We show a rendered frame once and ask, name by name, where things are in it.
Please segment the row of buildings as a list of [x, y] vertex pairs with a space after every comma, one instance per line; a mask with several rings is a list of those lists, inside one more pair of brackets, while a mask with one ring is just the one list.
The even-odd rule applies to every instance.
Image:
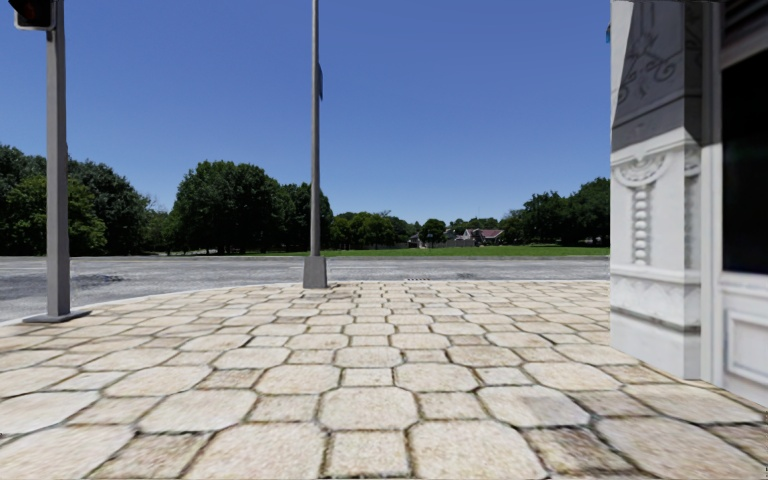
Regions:
[[452, 248], [452, 247], [480, 247], [487, 245], [499, 245], [504, 231], [500, 229], [466, 229], [460, 234], [453, 230], [444, 232], [444, 241], [423, 242], [418, 234], [412, 235], [408, 242], [408, 248]]

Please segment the trees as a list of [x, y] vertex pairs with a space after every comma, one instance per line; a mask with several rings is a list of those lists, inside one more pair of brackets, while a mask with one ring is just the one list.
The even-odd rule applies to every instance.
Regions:
[[[74, 256], [202, 251], [206, 254], [306, 252], [310, 248], [307, 184], [281, 184], [252, 164], [203, 161], [186, 173], [170, 209], [157, 207], [112, 168], [70, 160], [69, 240]], [[448, 229], [500, 229], [493, 254], [513, 245], [533, 254], [576, 253], [610, 244], [609, 183], [597, 178], [568, 196], [545, 192], [502, 219], [408, 222], [388, 212], [334, 213], [322, 200], [321, 245], [337, 251], [443, 242]], [[46, 161], [0, 144], [0, 254], [46, 249]]]

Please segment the white stone building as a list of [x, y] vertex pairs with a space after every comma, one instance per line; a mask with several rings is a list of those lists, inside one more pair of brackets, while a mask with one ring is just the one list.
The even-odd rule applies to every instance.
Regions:
[[610, 330], [768, 406], [768, 0], [611, 0]]

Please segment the traffic light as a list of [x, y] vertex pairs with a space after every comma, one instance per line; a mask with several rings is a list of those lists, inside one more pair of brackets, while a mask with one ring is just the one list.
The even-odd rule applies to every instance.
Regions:
[[47, 310], [25, 323], [63, 323], [86, 316], [71, 309], [64, 0], [8, 0], [19, 30], [46, 33]]

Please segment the sign on a post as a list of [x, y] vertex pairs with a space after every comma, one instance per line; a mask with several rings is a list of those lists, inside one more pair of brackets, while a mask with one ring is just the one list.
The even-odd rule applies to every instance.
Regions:
[[305, 259], [303, 287], [327, 287], [326, 259], [321, 255], [321, 187], [320, 187], [320, 105], [322, 73], [319, 61], [319, 0], [312, 0], [312, 108], [311, 108], [311, 198], [310, 253]]

